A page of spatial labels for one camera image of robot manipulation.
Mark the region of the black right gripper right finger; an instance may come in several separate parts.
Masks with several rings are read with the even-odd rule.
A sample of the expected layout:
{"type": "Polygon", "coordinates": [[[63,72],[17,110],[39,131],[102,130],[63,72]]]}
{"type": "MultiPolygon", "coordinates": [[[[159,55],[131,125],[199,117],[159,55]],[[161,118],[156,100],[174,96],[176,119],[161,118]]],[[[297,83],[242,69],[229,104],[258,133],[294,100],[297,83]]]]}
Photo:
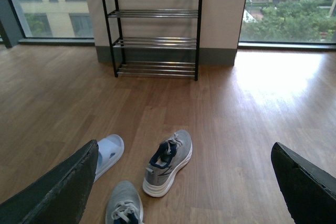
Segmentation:
{"type": "Polygon", "coordinates": [[[335,223],[335,177],[279,142],[271,162],[295,223],[335,223]]]}

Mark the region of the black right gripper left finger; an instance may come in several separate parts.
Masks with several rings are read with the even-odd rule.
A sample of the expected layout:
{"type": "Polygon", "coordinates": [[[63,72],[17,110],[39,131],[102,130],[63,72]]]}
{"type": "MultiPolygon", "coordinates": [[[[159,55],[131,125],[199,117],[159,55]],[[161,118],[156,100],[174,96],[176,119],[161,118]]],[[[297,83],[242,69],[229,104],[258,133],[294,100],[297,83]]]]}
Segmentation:
{"type": "Polygon", "coordinates": [[[79,223],[98,161],[91,140],[66,160],[1,204],[1,223],[79,223]]]}

